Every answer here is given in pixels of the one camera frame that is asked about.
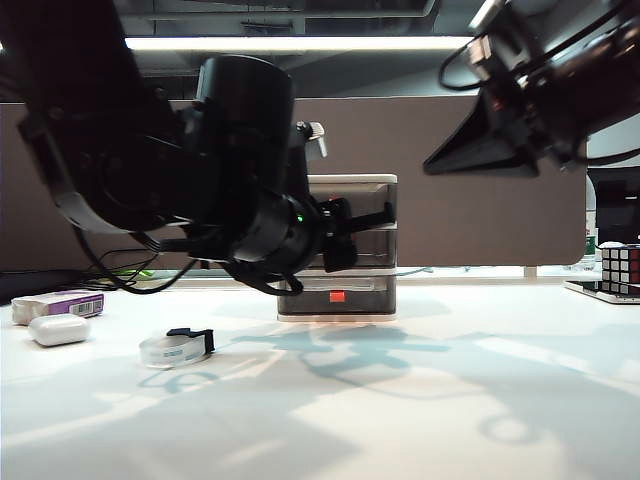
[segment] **gray partition wall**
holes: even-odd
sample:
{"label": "gray partition wall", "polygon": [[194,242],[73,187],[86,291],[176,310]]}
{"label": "gray partition wall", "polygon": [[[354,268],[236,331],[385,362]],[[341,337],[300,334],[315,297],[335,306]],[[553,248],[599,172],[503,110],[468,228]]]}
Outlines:
{"label": "gray partition wall", "polygon": [[[560,173],[541,162],[536,179],[422,173],[424,158],[456,129],[474,101],[467,96],[301,99],[294,120],[317,120],[326,130],[329,157],[312,162],[310,173],[398,175],[400,265],[574,263],[584,251],[583,168]],[[0,270],[86,266],[17,134],[23,115],[22,105],[0,106]],[[97,250],[132,246],[126,236],[93,240]],[[167,257],[163,265],[183,261]]]}

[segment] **barcode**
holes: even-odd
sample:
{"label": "barcode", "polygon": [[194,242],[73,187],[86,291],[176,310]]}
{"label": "barcode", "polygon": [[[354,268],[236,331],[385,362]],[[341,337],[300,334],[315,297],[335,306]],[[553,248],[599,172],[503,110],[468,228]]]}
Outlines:
{"label": "barcode", "polygon": [[91,315],[94,312],[100,311],[102,308],[102,300],[95,300],[93,302],[78,303],[72,305],[69,308],[69,313],[74,315]]}

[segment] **wire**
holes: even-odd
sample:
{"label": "wire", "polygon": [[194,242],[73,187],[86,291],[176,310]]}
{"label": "wire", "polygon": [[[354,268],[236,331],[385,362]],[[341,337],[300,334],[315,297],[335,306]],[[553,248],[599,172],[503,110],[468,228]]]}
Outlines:
{"label": "wire", "polygon": [[158,287],[147,288],[147,289],[134,288],[130,284],[128,284],[126,281],[114,275],[109,269],[107,269],[107,267],[105,267],[102,261],[98,257],[96,257],[95,253],[93,253],[93,250],[91,250],[91,247],[89,246],[87,239],[84,236],[84,232],[80,228],[74,225],[73,232],[76,238],[78,239],[78,243],[80,243],[80,247],[82,248],[82,251],[89,258],[89,260],[91,260],[93,264],[98,268],[100,273],[104,275],[106,278],[108,278],[109,280],[111,280],[111,282],[113,282],[113,284],[116,287],[124,290],[125,292],[133,293],[135,295],[150,295],[152,293],[161,292],[162,290],[169,288],[171,285],[176,283],[185,273],[187,273],[191,269],[191,267],[193,267],[197,262],[197,260],[189,261],[184,266],[184,268],[180,270],[171,280],[169,280],[168,282]]}
{"label": "wire", "polygon": [[[300,295],[304,290],[302,283],[291,273],[268,274],[255,270],[256,265],[244,262],[229,262],[221,265],[234,280],[244,283],[268,295],[292,297]],[[290,290],[274,288],[269,283],[284,280]]]}
{"label": "wire", "polygon": [[83,273],[81,270],[50,268],[45,270],[2,270],[0,275],[24,275],[31,273]]}
{"label": "wire", "polygon": [[606,155],[603,157],[579,156],[576,157],[576,160],[591,167],[601,167],[605,165],[611,165],[613,163],[623,162],[638,155],[640,155],[640,148],[634,148],[633,150],[629,150],[627,152],[615,153],[613,155]]}
{"label": "wire", "polygon": [[138,267],[138,265],[140,264],[144,264],[145,267],[149,265],[149,263],[151,263],[152,261],[154,261],[156,258],[158,258],[157,256],[153,256],[147,260],[140,260],[139,262],[131,262],[131,263],[125,263],[124,265],[118,265],[117,267],[111,267],[109,268],[109,270],[111,270],[112,272],[118,272],[120,270],[124,270],[126,268],[129,267]]}
{"label": "wire", "polygon": [[616,15],[618,15],[624,9],[624,7],[627,6],[629,2],[630,0],[621,0],[617,6],[613,7],[604,15],[601,15],[600,17],[598,17],[596,20],[591,22],[582,30],[579,30],[578,32],[574,33],[565,41],[559,43],[548,52],[532,60],[529,60],[527,63],[524,63],[519,67],[517,67],[516,69],[514,69],[513,70],[514,75],[525,75],[525,74],[531,73],[533,70],[542,66],[544,63],[551,60],[560,52],[563,52],[567,48],[572,47],[573,45],[578,43],[580,40],[584,39],[587,35],[592,34],[597,29],[604,26],[609,20],[613,19]]}
{"label": "wire", "polygon": [[142,245],[144,245],[148,250],[151,250],[152,252],[160,251],[160,242],[158,242],[157,240],[150,237],[144,232],[130,233],[129,236],[133,238],[135,241],[137,241],[138,243],[141,243]]}
{"label": "wire", "polygon": [[138,253],[138,252],[148,252],[147,248],[114,248],[113,250],[107,250],[102,255],[100,255],[100,260],[104,260],[109,255],[114,255],[117,253]]}
{"label": "wire", "polygon": [[[559,43],[548,52],[532,60],[529,60],[528,62],[523,63],[522,65],[519,65],[511,73],[513,74],[514,77],[518,75],[530,74],[533,70],[541,67],[542,65],[544,65],[546,62],[551,60],[553,57],[555,57],[559,53],[575,45],[577,42],[584,39],[586,36],[592,34],[597,29],[604,26],[609,20],[613,19],[616,15],[618,15],[627,6],[627,4],[630,1],[631,0],[621,0],[620,3],[618,3],[618,5],[613,7],[607,13],[598,17],[596,20],[591,22],[589,25],[587,25],[583,29],[571,35],[569,38]],[[451,63],[453,63],[453,61],[456,60],[469,47],[469,45],[473,41],[477,40],[480,36],[474,37],[469,43],[467,43],[463,47],[460,47],[458,50],[453,52],[442,62],[442,64],[440,65],[440,68],[438,69],[438,83],[440,84],[440,86],[456,92],[466,92],[468,90],[475,90],[477,88],[480,88],[486,83],[484,81],[478,81],[476,83],[470,83],[467,85],[452,85],[450,83],[447,83],[445,80],[446,70],[449,67],[449,65],[451,65]]]}
{"label": "wire", "polygon": [[422,272],[433,273],[433,268],[432,267],[416,268],[415,270],[410,270],[408,272],[396,273],[394,276],[396,276],[396,277],[406,277],[408,275],[415,275],[416,273],[422,273]]}
{"label": "wire", "polygon": [[113,292],[118,289],[115,285],[102,283],[98,280],[85,280],[84,282],[77,282],[68,285],[61,285],[63,290],[74,290],[80,288],[82,290],[92,290],[100,292]]}
{"label": "wire", "polygon": [[448,90],[453,90],[455,92],[466,92],[468,90],[475,90],[477,88],[480,88],[484,84],[484,82],[478,81],[476,83],[469,83],[467,85],[452,85],[450,83],[447,83],[446,80],[444,79],[447,73],[447,68],[449,68],[449,65],[451,65],[451,63],[453,63],[454,60],[457,60],[457,58],[460,55],[462,55],[462,52],[464,52],[467,49],[467,47],[469,47],[471,42],[473,42],[477,38],[478,37],[474,37],[473,40],[471,40],[469,43],[460,47],[459,49],[457,49],[455,52],[453,52],[451,55],[449,55],[447,58],[444,59],[444,61],[440,65],[440,68],[438,69],[438,83],[440,84],[441,87],[446,88]]}
{"label": "wire", "polygon": [[[134,280],[138,275],[140,275],[140,273],[147,268],[151,263],[153,263],[156,259],[158,258],[158,255],[154,255],[153,257],[149,258],[148,260],[144,261],[144,262],[138,262],[136,265],[138,265],[138,268],[136,268],[133,273],[128,275],[128,278],[126,280],[127,283],[133,282],[133,284],[136,284],[136,281]],[[118,275],[118,273],[116,273],[118,270],[115,270],[115,272],[113,272],[117,277],[124,277],[125,274],[122,273],[120,275]]]}

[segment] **black robotic arm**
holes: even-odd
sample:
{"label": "black robotic arm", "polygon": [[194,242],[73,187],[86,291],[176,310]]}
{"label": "black robotic arm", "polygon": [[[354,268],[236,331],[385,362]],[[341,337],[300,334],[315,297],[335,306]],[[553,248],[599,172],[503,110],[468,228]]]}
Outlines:
{"label": "black robotic arm", "polygon": [[[198,98],[174,112],[162,88],[143,86],[110,0],[0,0],[0,41],[29,110],[20,132],[93,260],[83,230],[128,233],[291,295],[315,255],[349,268],[351,234],[394,221],[391,206],[352,219],[343,199],[311,196],[307,152],[324,132],[291,125],[292,80],[268,62],[209,59]],[[147,233],[166,225],[185,237]],[[283,279],[289,290],[268,285]]]}
{"label": "black robotic arm", "polygon": [[[476,37],[440,70],[445,87],[480,88],[478,102],[459,130],[424,162],[425,172],[536,176],[543,157],[571,168],[640,154],[636,149],[590,159],[580,152],[590,134],[640,112],[640,1],[606,4],[605,15],[545,52],[511,2],[486,0],[470,25]],[[613,19],[615,28],[565,52]],[[448,84],[446,67],[456,58],[465,60],[477,83]]]}

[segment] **fluorescent light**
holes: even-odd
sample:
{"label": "fluorescent light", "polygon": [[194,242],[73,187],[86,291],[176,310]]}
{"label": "fluorescent light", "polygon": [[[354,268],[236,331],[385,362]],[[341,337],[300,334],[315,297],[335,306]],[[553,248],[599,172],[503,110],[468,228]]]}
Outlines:
{"label": "fluorescent light", "polygon": [[469,28],[476,33],[482,33],[487,23],[495,18],[504,4],[504,0],[486,0],[469,22]]}
{"label": "fluorescent light", "polygon": [[454,50],[471,37],[149,37],[127,38],[132,50],[208,52],[348,52]]}

